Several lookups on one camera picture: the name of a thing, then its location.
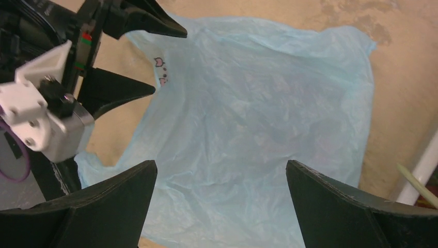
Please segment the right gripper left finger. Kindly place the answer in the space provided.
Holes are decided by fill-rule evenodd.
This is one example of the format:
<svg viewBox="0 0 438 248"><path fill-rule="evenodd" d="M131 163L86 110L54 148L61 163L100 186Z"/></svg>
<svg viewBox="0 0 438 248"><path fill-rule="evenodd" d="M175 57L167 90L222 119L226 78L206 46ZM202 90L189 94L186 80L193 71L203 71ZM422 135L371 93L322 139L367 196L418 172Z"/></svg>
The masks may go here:
<svg viewBox="0 0 438 248"><path fill-rule="evenodd" d="M1 211L1 247L137 247L158 170L153 160L29 209Z"/></svg>

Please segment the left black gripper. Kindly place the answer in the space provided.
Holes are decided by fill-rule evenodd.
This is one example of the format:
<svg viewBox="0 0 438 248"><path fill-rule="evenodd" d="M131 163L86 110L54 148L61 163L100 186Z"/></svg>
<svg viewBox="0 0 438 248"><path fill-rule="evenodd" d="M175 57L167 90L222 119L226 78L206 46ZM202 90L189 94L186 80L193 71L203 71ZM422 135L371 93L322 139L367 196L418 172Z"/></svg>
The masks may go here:
<svg viewBox="0 0 438 248"><path fill-rule="evenodd" d="M1 1L1 83L13 80L19 66L70 40L61 84L75 89L92 66L103 18L102 1L84 1L73 12L53 1ZM78 101L98 119L130 101L150 96L155 87L100 68L83 78Z"/></svg>

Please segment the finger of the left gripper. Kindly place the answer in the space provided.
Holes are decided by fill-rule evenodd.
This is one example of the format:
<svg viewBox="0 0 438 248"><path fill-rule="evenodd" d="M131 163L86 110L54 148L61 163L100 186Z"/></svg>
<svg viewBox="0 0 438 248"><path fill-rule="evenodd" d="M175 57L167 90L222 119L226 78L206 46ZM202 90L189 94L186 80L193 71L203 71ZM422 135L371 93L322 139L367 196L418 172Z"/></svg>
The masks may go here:
<svg viewBox="0 0 438 248"><path fill-rule="evenodd" d="M119 39L138 30L162 36L187 37L187 30L172 19L157 1L112 1L103 32Z"/></svg>

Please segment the light blue plastic bag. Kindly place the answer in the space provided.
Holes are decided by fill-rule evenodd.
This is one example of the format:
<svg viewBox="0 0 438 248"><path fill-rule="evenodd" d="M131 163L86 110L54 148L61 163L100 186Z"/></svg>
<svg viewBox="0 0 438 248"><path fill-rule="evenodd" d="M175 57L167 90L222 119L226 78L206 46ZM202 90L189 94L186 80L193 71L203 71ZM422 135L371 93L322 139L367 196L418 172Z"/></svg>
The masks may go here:
<svg viewBox="0 0 438 248"><path fill-rule="evenodd" d="M76 157L83 187L144 160L157 182L142 234L167 247L303 247L285 167L358 186L376 43L258 18L176 17L187 38L128 34L158 85L113 167Z"/></svg>

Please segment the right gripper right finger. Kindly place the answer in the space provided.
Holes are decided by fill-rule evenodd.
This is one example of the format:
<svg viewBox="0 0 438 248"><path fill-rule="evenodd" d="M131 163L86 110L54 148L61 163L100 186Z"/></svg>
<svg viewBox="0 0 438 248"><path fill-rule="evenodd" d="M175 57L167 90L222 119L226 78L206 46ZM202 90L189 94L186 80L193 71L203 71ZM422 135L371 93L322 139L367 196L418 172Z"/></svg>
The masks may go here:
<svg viewBox="0 0 438 248"><path fill-rule="evenodd" d="M437 211L393 202L296 160L286 177L306 247L437 247Z"/></svg>

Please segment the white plastic fruit tray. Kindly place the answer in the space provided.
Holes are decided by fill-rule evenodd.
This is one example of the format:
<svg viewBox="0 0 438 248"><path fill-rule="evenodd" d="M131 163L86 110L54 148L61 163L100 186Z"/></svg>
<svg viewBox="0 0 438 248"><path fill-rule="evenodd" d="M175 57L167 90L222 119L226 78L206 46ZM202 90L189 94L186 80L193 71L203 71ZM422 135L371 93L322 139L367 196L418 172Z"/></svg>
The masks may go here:
<svg viewBox="0 0 438 248"><path fill-rule="evenodd" d="M422 189L413 184L426 187L433 172L437 168L437 130L431 132L420 146L419 153L414 159L412 169L402 168L402 185L397 194L396 201L399 203L414 205Z"/></svg>

